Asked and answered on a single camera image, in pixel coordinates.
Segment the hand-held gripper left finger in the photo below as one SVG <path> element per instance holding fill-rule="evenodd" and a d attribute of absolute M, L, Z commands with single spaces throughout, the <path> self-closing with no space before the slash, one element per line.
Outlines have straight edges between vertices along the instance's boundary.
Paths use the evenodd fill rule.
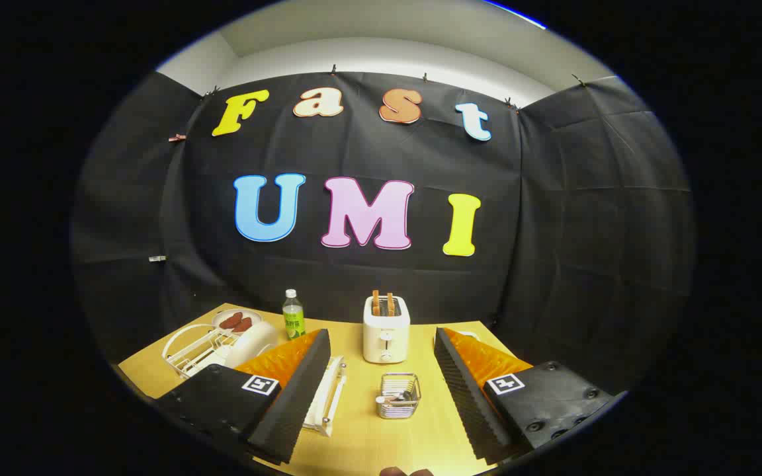
<path fill-rule="evenodd" d="M 210 364 L 156 405 L 233 457 L 288 463 L 330 356 L 329 331 L 317 329 L 235 370 Z"/>

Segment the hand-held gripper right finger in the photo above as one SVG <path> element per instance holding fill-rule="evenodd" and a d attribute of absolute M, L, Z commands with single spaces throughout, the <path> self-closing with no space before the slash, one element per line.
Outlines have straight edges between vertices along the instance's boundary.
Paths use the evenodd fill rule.
<path fill-rule="evenodd" d="M 614 403 L 568 366 L 527 364 L 453 329 L 437 329 L 433 352 L 474 455 L 488 464 L 547 451 Z"/>

